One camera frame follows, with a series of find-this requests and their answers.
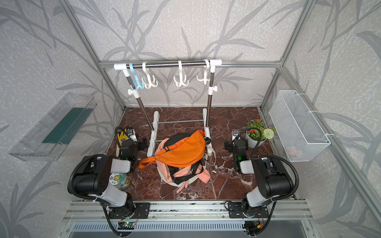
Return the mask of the orange sling bag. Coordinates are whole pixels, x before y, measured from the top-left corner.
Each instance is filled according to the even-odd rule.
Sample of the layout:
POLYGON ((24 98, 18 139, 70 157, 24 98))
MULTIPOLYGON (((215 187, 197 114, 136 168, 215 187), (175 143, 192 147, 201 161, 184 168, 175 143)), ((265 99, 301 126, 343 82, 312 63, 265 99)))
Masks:
POLYGON ((205 132, 199 130, 173 145, 164 146, 156 155, 143 159, 139 168, 144 169, 157 161, 176 168, 191 166, 204 156, 206 148, 204 136, 205 132))

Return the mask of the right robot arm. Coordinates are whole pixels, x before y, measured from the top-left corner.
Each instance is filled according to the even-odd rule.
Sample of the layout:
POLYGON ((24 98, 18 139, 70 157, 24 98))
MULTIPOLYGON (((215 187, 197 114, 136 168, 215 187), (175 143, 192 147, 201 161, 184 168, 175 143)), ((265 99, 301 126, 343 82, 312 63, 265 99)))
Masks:
POLYGON ((242 139, 224 142, 233 155, 234 169, 241 174, 253 174, 257 186, 242 200, 242 211, 265 207, 272 202, 291 197, 300 179, 295 167, 276 155, 247 156, 248 142, 242 139))

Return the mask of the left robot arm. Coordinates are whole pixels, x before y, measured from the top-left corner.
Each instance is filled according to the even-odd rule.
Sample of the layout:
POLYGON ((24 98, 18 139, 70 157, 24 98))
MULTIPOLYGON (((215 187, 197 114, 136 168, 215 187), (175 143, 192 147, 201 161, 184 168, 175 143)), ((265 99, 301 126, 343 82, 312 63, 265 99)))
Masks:
POLYGON ((68 192, 78 198, 98 201, 105 207, 133 212, 132 196, 123 188, 119 189, 112 180, 116 176, 126 178, 127 173, 133 170, 138 153, 147 147, 145 138, 142 142, 127 139, 119 150, 121 157, 106 154, 85 156, 71 173, 68 192))

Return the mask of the white hook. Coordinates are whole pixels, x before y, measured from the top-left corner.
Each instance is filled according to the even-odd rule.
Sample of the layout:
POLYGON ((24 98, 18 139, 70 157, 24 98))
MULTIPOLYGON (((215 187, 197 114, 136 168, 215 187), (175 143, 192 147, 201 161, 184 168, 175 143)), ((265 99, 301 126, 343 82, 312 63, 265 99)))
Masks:
POLYGON ((145 73, 146 78, 143 80, 144 87, 146 89, 154 88, 158 86, 158 81, 155 79, 155 76, 151 76, 146 67, 147 62, 142 63, 142 70, 145 73))
POLYGON ((179 70, 179 78, 177 79, 174 76, 174 82, 178 88, 188 86, 189 82, 187 81, 187 76, 183 74, 183 65, 182 61, 178 60, 178 70, 179 70))
POLYGON ((205 62, 205 66, 204 66, 203 78, 199 78, 199 77, 197 76, 196 79, 197 79, 199 82, 202 82, 204 85, 207 85, 207 83, 210 82, 210 79, 207 78, 208 71, 209 71, 209 69, 210 69, 210 63, 209 63, 209 60, 208 60, 208 59, 205 59, 204 62, 205 62))

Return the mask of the white hook rightmost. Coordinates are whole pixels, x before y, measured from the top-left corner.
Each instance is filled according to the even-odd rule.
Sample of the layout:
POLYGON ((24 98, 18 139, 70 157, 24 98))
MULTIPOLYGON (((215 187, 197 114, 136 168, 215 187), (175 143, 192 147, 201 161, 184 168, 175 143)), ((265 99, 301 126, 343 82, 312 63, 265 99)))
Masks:
POLYGON ((196 79, 197 79, 199 82, 202 82, 204 85, 207 85, 207 83, 210 82, 210 79, 207 78, 208 71, 209 71, 209 69, 210 69, 210 63, 209 63, 209 60, 208 60, 208 59, 205 59, 204 62, 205 62, 205 66, 204 66, 203 78, 199 78, 199 77, 197 76, 196 79))

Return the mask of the light blue plastic hook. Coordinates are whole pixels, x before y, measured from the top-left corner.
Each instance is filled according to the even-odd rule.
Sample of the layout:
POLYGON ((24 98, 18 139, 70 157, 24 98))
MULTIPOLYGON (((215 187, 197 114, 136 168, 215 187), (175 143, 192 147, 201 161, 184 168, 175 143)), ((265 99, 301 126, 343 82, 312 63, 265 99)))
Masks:
POLYGON ((138 74, 137 74, 136 70, 134 69, 133 63, 129 63, 129 68, 130 68, 130 71, 135 78, 135 86, 132 86, 132 90, 144 89, 145 85, 143 83, 141 83, 141 81, 138 77, 138 74))

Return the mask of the yellow black work glove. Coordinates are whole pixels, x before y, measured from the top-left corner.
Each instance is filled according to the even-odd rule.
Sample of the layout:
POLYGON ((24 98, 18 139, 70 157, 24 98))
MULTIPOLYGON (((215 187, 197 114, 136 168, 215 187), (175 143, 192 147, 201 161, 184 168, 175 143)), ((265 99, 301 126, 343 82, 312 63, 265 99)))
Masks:
POLYGON ((126 141, 129 137, 126 135, 126 130, 121 127, 115 128, 115 139, 117 142, 116 147, 116 156, 121 156, 121 146, 124 141, 126 141))

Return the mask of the potted flower plant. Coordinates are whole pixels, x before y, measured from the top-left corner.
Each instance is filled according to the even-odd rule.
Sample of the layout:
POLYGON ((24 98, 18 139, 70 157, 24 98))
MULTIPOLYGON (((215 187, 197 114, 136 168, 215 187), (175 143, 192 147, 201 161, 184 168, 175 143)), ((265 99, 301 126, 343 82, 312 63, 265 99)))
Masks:
POLYGON ((266 140, 273 139, 275 136, 275 128, 266 128, 262 119, 251 120, 247 123, 246 140, 250 148, 255 148, 257 143, 261 146, 266 140))

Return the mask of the white and chrome garment rack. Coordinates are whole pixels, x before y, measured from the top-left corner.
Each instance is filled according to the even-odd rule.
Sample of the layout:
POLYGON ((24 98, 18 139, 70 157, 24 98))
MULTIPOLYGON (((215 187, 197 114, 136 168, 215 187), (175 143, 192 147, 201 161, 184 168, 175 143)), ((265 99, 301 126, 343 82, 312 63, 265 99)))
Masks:
POLYGON ((204 85, 208 85, 208 100, 207 107, 203 109, 203 124, 206 137, 210 138, 210 112, 212 105, 213 93, 217 91, 217 86, 214 85, 214 76, 217 66, 222 65, 222 60, 220 59, 204 59, 204 60, 194 60, 194 61, 155 61, 141 63, 114 63, 113 68, 117 71, 121 71, 126 77, 130 88, 128 89, 128 94, 134 96, 137 103, 143 112, 146 121, 151 130, 151 136, 149 140, 149 147, 147 151, 147 156, 151 157, 154 155, 155 146, 157 142, 158 125, 160 124, 159 118, 160 114, 158 111, 154 112, 153 120, 150 120, 147 110, 143 105, 140 98, 139 90, 148 90, 153 87, 158 86, 158 80, 155 79, 153 75, 149 73, 149 69, 152 68, 177 68, 179 70, 179 76, 174 77, 174 82, 178 88, 186 87, 189 85, 184 67, 204 67, 204 76, 202 79, 197 79, 199 82, 203 82, 204 85))

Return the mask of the green tape roll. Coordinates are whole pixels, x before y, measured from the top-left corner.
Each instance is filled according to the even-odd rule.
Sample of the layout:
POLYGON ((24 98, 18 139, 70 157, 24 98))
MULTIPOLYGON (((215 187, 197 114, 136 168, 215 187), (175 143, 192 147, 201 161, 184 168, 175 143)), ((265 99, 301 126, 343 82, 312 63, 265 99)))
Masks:
POLYGON ((127 174, 112 173, 109 177, 109 183, 119 190, 126 190, 131 183, 131 179, 127 174))

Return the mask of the green lit circuit board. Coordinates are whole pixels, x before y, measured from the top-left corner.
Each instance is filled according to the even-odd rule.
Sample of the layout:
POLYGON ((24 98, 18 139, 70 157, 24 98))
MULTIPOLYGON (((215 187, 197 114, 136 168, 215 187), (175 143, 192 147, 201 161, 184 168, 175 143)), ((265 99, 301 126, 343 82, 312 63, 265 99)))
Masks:
POLYGON ((118 230, 134 230, 138 221, 125 221, 118 222, 118 230))

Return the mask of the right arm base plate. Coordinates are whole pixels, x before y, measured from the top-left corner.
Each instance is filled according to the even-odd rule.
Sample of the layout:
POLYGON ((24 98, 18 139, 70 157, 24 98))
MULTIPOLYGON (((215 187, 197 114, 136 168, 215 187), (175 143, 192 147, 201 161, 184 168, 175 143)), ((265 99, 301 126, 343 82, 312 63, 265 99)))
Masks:
POLYGON ((224 203, 225 209, 229 213, 229 218, 268 218, 269 213, 267 207, 259 206, 259 207, 251 207, 248 203, 241 202, 233 202, 233 201, 225 201, 224 203))

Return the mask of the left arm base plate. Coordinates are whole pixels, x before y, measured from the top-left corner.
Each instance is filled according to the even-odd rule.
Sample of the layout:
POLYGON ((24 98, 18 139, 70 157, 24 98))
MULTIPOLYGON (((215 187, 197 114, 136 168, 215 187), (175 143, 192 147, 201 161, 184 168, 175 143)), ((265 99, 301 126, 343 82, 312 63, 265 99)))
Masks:
POLYGON ((137 202, 131 208, 117 207, 111 208, 108 212, 110 219, 147 219, 150 210, 149 202, 137 202))

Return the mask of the aluminium front rail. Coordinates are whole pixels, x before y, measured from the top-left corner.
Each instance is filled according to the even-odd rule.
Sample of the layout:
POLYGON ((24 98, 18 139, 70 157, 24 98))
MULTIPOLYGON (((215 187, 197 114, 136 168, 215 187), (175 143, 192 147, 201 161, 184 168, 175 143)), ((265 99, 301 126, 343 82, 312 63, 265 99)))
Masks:
MULTIPOLYGON (((154 200, 149 208, 141 208, 132 219, 139 221, 229 221, 233 214, 223 200, 154 200)), ((304 200, 280 200, 271 216, 275 220, 313 220, 304 200)), ((102 207, 95 202, 72 202, 63 217, 64 222, 104 222, 102 207)))

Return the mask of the clear plastic wall shelf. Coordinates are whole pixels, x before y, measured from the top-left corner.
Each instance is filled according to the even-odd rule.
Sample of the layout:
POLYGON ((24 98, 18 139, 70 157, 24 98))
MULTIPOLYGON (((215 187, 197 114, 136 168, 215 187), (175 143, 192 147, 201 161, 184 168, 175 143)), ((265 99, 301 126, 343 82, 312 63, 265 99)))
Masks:
POLYGON ((9 154, 22 161, 58 160, 96 108, 94 98, 67 93, 9 154))

